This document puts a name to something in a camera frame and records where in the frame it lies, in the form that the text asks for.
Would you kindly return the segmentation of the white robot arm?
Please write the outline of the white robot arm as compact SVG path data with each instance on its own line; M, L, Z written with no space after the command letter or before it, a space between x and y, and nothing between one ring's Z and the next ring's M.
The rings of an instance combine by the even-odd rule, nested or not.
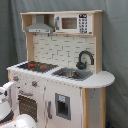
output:
M0 128L38 128L28 114L14 117L16 109L15 84L10 81L0 87Z

